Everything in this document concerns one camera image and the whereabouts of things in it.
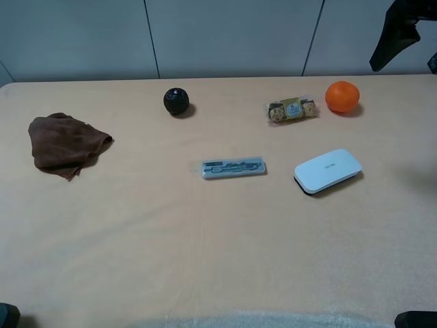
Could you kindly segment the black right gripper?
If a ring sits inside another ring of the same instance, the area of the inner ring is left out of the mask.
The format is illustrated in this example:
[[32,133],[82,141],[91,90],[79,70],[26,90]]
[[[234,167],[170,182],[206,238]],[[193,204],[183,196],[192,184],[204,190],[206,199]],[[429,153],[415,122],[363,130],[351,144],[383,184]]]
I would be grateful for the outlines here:
[[[388,8],[380,39],[369,60],[374,72],[381,71],[404,49],[419,41],[416,24],[420,20],[436,20],[436,0],[400,0]],[[427,65],[432,74],[437,74],[437,53]]]

